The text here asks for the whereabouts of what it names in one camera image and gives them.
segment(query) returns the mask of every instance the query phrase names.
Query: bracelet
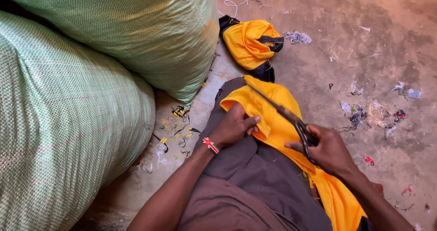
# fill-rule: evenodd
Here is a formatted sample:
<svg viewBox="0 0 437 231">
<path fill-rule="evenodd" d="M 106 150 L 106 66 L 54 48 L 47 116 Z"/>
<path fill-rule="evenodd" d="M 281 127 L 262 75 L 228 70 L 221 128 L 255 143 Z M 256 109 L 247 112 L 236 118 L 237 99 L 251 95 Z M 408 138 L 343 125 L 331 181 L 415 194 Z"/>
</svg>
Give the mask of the bracelet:
<svg viewBox="0 0 437 231">
<path fill-rule="evenodd" d="M 220 149 L 218 148 L 218 147 L 216 147 L 216 145 L 213 143 L 213 142 L 211 142 L 211 140 L 208 138 L 208 137 L 206 137 L 206 138 L 203 138 L 202 139 L 202 142 L 215 154 L 215 155 L 217 155 L 217 154 L 219 154 L 219 152 L 220 152 Z"/>
</svg>

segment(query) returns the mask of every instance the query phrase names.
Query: scissors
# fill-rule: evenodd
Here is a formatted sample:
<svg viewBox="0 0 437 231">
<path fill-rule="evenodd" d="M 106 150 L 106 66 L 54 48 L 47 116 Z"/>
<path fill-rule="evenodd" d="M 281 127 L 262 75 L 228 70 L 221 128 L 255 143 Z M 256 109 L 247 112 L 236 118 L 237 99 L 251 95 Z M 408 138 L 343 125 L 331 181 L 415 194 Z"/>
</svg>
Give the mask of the scissors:
<svg viewBox="0 0 437 231">
<path fill-rule="evenodd" d="M 264 94 L 259 92 L 253 86 L 249 85 L 248 83 L 246 84 L 250 88 L 252 88 L 255 92 L 257 92 L 261 97 L 267 100 L 267 102 L 273 105 L 276 111 L 295 127 L 303 144 L 304 155 L 306 156 L 308 161 L 310 161 L 313 165 L 317 166 L 315 161 L 309 157 L 308 146 L 317 146 L 319 144 L 319 140 L 308 132 L 308 130 L 306 129 L 306 125 L 302 122 L 302 120 L 298 116 L 296 116 L 293 112 L 285 108 L 284 106 L 278 105 L 275 102 L 273 102 L 271 99 L 267 98 Z"/>
</svg>

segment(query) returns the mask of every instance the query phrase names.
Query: hand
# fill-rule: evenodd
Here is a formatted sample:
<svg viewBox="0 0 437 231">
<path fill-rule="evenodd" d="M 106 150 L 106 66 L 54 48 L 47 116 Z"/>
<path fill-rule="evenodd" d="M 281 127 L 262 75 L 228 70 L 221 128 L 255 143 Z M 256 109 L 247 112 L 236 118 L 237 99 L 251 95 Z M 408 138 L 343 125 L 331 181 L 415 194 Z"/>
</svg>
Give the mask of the hand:
<svg viewBox="0 0 437 231">
<path fill-rule="evenodd" d="M 359 171 L 337 130 L 313 124 L 306 128 L 319 139 L 319 145 L 308 147 L 308 153 L 321 169 L 337 178 Z M 287 142 L 285 147 L 303 152 L 302 142 Z"/>
<path fill-rule="evenodd" d="M 245 117 L 247 115 L 243 105 L 235 102 L 209 138 L 221 149 L 237 142 L 246 134 L 250 135 L 253 131 L 258 132 L 257 123 L 261 121 L 261 118 L 256 116 L 245 119 Z"/>
</svg>

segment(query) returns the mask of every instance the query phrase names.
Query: dirty floor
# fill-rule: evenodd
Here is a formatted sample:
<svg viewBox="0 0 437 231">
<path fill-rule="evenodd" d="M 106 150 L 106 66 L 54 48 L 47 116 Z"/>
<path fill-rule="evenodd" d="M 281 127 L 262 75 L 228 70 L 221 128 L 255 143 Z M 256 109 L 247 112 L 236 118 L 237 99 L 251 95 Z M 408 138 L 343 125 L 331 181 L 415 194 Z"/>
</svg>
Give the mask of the dirty floor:
<svg viewBox="0 0 437 231">
<path fill-rule="evenodd" d="M 233 16 L 235 7 L 224 5 L 224 1 L 217 0 L 218 9 Z M 231 1 L 240 4 L 244 0 Z M 279 33 L 297 30 L 306 32 L 313 40 L 305 46 L 286 41 L 271 59 L 276 83 L 294 95 L 304 122 L 337 128 L 350 126 L 339 105 L 342 100 L 362 106 L 377 101 L 389 111 L 406 112 L 407 116 L 386 139 L 387 131 L 376 125 L 363 124 L 341 134 L 358 167 L 371 181 L 384 186 L 385 198 L 413 225 L 418 223 L 425 230 L 437 230 L 437 0 L 260 1 L 267 6 L 259 9 L 256 2 L 249 0 L 238 7 L 236 18 L 266 20 Z M 371 30 L 368 33 L 359 26 Z M 190 124 L 180 135 L 174 136 L 174 132 L 188 121 L 181 119 L 166 125 L 169 118 L 173 119 L 171 106 L 175 108 L 178 103 L 164 92 L 156 92 L 154 133 L 159 138 L 170 138 L 166 142 L 169 150 L 164 154 L 165 148 L 157 148 L 158 140 L 152 137 L 146 149 L 152 158 L 143 163 L 148 169 L 152 166 L 152 173 L 146 173 L 142 167 L 139 175 L 125 172 L 101 189 L 85 214 L 94 220 L 92 223 L 125 229 L 146 200 L 180 166 L 186 157 L 185 150 L 192 150 L 198 136 L 194 133 L 188 137 L 189 128 L 201 131 L 221 85 L 244 74 L 223 42 L 218 44 L 216 52 L 221 56 L 216 58 L 206 86 L 194 100 L 189 112 Z M 330 61 L 334 53 L 337 57 Z M 351 95 L 354 80 L 358 88 L 364 88 L 364 94 Z M 405 83 L 407 90 L 421 88 L 421 97 L 404 98 L 392 92 L 398 81 Z M 183 148 L 181 136 L 186 138 Z M 364 157 L 373 159 L 374 166 L 363 161 Z M 411 192 L 401 194 L 408 185 Z M 99 217 L 92 213 L 101 208 L 108 211 Z M 78 225 L 82 224 L 91 225 L 84 218 Z"/>
</svg>

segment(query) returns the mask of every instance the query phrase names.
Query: green woven sack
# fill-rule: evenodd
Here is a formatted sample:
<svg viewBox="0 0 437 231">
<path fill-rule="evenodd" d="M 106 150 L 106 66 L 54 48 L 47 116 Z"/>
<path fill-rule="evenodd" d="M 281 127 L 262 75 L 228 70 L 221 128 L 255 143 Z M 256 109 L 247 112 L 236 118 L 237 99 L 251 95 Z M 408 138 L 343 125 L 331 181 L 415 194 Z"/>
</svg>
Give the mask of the green woven sack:
<svg viewBox="0 0 437 231">
<path fill-rule="evenodd" d="M 14 0 L 188 104 L 219 35 L 216 0 Z"/>
<path fill-rule="evenodd" d="M 0 230 L 69 230 L 150 139 L 150 85 L 0 12 Z"/>
</svg>

